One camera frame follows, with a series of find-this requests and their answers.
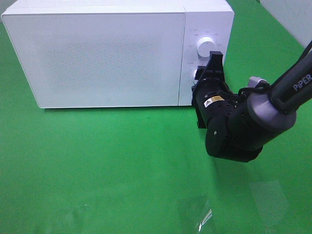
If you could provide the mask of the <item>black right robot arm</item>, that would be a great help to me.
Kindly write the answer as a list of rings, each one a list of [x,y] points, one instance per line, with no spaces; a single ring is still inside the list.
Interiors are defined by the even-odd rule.
[[[223,54],[211,51],[192,87],[197,125],[206,129],[208,155],[240,162],[257,158],[263,146],[296,122],[297,109],[312,98],[312,47],[274,83],[250,77],[233,93],[225,81]]]

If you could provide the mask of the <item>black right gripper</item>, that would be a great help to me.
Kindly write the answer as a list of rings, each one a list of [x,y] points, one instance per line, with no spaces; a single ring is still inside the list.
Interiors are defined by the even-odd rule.
[[[232,92],[224,79],[223,54],[210,51],[207,66],[198,66],[192,88],[192,105],[195,107],[197,126],[199,129],[208,127],[209,121],[217,116],[228,116],[234,109]]]

